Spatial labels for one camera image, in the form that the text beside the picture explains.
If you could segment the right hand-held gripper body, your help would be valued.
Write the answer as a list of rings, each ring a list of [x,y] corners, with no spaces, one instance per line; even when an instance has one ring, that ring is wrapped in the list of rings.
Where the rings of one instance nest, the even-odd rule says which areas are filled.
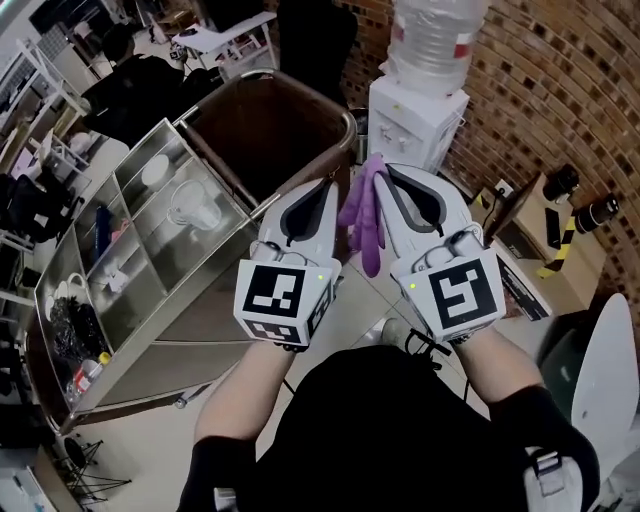
[[[496,251],[473,222],[443,242],[398,258],[391,277],[437,343],[456,343],[506,313]]]

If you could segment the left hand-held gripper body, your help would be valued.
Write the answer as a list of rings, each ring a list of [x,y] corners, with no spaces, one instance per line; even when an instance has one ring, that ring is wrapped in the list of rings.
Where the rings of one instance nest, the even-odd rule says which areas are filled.
[[[260,228],[251,257],[240,261],[233,314],[246,334],[282,348],[307,348],[335,300],[342,264],[318,256],[318,232],[289,241]]]

